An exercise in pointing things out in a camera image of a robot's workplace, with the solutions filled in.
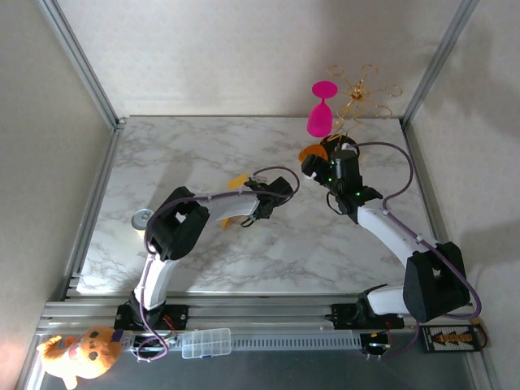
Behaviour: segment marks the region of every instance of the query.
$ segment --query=clear plastic box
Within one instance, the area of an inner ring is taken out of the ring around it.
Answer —
[[[187,331],[182,335],[184,359],[212,358],[231,353],[231,331],[228,328]]]

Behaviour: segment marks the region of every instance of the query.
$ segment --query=white wall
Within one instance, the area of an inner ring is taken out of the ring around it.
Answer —
[[[520,2],[481,0],[415,118],[448,236],[483,300],[503,389],[520,388]]]
[[[305,116],[310,88],[373,63],[375,100],[402,115],[459,1],[59,0],[116,110],[131,115]],[[336,99],[333,106],[346,104]]]
[[[2,1],[0,52],[0,388],[11,389],[109,130],[36,1]]]

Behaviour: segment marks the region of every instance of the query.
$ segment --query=pink wine glass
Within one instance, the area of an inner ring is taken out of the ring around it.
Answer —
[[[335,97],[338,93],[338,87],[332,81],[318,81],[312,86],[312,93],[321,98],[322,101],[309,114],[307,132],[313,137],[323,138],[332,131],[332,110],[325,99]]]

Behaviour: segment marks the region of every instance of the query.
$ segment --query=stuffed toy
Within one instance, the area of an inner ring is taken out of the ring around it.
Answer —
[[[110,369],[121,353],[123,330],[91,327],[79,340],[65,339],[65,349],[58,348],[61,336],[38,345],[45,372],[63,379],[68,390],[76,388],[76,377],[97,378]]]

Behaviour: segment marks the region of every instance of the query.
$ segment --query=silver can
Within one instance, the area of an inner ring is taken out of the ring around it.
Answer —
[[[141,209],[137,211],[132,217],[132,227],[141,237],[145,236],[146,225],[154,212],[150,209]]]

